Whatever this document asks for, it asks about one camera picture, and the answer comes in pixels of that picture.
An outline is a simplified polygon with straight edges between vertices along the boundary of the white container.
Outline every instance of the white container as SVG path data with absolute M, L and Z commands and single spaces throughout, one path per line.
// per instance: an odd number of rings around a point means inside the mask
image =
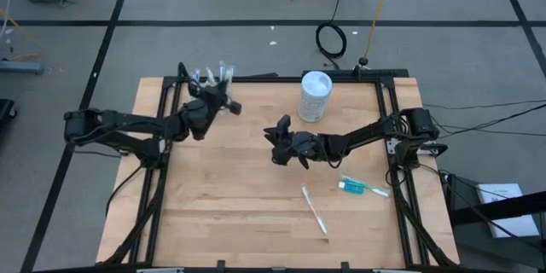
M 309 72 L 301 80 L 299 117 L 306 122 L 317 122 L 324 115 L 332 91 L 332 79 L 323 72 Z

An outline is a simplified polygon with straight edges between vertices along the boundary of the wooden tabletop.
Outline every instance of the wooden tabletop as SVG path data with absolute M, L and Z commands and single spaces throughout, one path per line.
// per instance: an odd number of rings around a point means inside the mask
M 421 106 L 414 78 L 395 82 L 401 109 Z M 141 79 L 133 113 L 155 116 L 161 83 L 162 78 Z M 188 96 L 184 87 L 181 100 Z M 352 268 L 403 268 L 393 199 L 337 188 L 340 175 L 348 175 L 391 190 L 385 183 L 383 141 L 353 150 L 339 169 L 310 162 L 306 170 L 297 159 L 288 166 L 273 164 L 263 133 L 284 114 L 292 116 L 291 131 L 345 134 L 363 127 L 380 117 L 375 87 L 334 84 L 324 117 L 314 124 L 297 115 L 299 84 L 234 83 L 232 96 L 242 105 L 240 116 L 220 113 L 204 141 L 189 137 L 173 147 L 154 265 L 214 267 L 222 259 L 229 267 L 339 268 L 348 261 Z M 421 163 L 436 167 L 432 158 L 421 158 Z M 116 186 L 137 166 L 136 158 L 123 158 Z M 135 223 L 143 174 L 113 199 L 98 261 L 113 253 Z M 438 175 L 424 168 L 413 174 L 425 228 L 458 262 Z M 328 236 L 305 202 L 302 184 L 310 190 Z M 408 225 L 418 263 L 415 233 Z M 142 239 L 148 241 L 148 229 Z

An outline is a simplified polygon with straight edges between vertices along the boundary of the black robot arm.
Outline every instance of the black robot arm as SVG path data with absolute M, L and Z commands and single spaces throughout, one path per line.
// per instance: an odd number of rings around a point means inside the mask
M 65 140 L 76 146 L 97 142 L 122 154 L 135 154 L 142 166 L 155 167 L 161 163 L 165 141 L 181 142 L 190 132 L 195 140 L 202 140 L 220 109 L 227 108 L 236 115 L 241 113 L 241 104 L 231 101 L 226 95 L 226 81 L 201 87 L 192 79 L 188 90 L 196 99 L 184 103 L 177 113 L 160 119 L 113 110 L 67 112 L 64 115 Z M 142 140 L 121 131 L 149 133 L 157 137 Z
M 433 125 L 428 110 L 420 107 L 393 113 L 345 135 L 289 132 L 289 126 L 290 116 L 284 115 L 276 127 L 264 129 L 265 138 L 274 146 L 271 160 L 278 165 L 285 166 L 292 157 L 298 157 L 306 169 L 309 168 L 307 160 L 327 161 L 335 168 L 339 164 L 332 162 L 341 161 L 353 149 L 384 138 L 392 140 L 398 164 L 409 168 L 419 165 L 417 151 L 420 148 L 427 148 L 435 155 L 447 149 L 441 144 L 425 144 L 436 140 L 439 131 Z

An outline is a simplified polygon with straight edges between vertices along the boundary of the concrete floor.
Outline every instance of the concrete floor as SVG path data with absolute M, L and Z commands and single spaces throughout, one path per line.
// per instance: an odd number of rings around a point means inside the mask
M 109 20 L 116 0 L 75 0 L 60 8 L 12 0 L 16 20 Z M 378 0 L 340 0 L 337 19 L 370 20 Z M 546 20 L 546 0 L 519 0 L 528 20 Z M 0 0 L 4 7 L 5 0 Z M 335 0 L 125 0 L 121 20 L 326 20 Z M 386 0 L 382 20 L 517 20 L 509 0 Z M 141 77 L 172 75 L 187 67 L 237 66 L 238 75 L 300 75 L 322 69 L 315 26 L 118 26 L 91 106 L 130 112 Z M 42 76 L 0 74 L 0 97 L 14 99 L 20 117 L 0 147 L 0 271 L 20 270 L 59 164 L 64 112 L 78 108 L 106 27 L 29 26 L 43 46 Z M 362 56 L 368 27 L 345 26 L 350 69 Z M 546 28 L 532 31 L 542 45 Z M 38 51 L 17 30 L 0 42 L 0 56 Z M 326 46 L 338 38 L 325 31 Z M 369 57 L 372 68 L 407 68 L 424 102 L 445 106 L 546 98 L 546 78 L 521 27 L 380 26 Z M 471 126 L 528 106 L 468 111 L 434 109 L 445 124 Z M 497 126 L 503 131 L 546 133 L 543 110 Z M 439 165 L 484 183 L 519 183 L 524 193 L 543 190 L 546 139 L 469 132 L 445 139 Z M 74 155 L 56 204 L 36 270 L 94 263 L 104 206 L 118 161 Z M 463 264 L 516 270 L 512 264 L 460 250 Z

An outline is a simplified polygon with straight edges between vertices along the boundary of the wooden table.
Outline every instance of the wooden table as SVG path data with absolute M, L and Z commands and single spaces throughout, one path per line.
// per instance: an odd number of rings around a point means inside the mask
M 155 116 L 161 82 L 141 79 L 133 113 Z M 395 78 L 395 83 L 400 109 L 421 106 L 414 78 Z M 337 188 L 344 174 L 390 191 L 383 141 L 353 150 L 339 169 L 311 162 L 306 170 L 297 159 L 288 166 L 273 164 L 262 131 L 286 113 L 292 116 L 292 131 L 345 134 L 379 118 L 375 87 L 334 84 L 324 118 L 315 124 L 297 115 L 299 84 L 234 83 L 232 94 L 242 104 L 240 116 L 221 113 L 204 141 L 189 137 L 174 145 L 154 266 L 215 267 L 223 259 L 229 267 L 339 268 L 348 261 L 352 268 L 403 268 L 393 199 Z M 187 100 L 184 86 L 181 101 Z M 421 158 L 421 163 L 436 167 L 433 158 Z M 116 185 L 137 166 L 136 158 L 123 158 Z M 113 199 L 97 260 L 110 256 L 133 226 L 143 174 Z M 438 175 L 424 168 L 413 174 L 425 228 L 458 262 Z M 305 202 L 302 184 L 328 226 L 328 237 Z M 415 233 L 408 225 L 418 263 Z M 146 229 L 142 242 L 147 241 Z

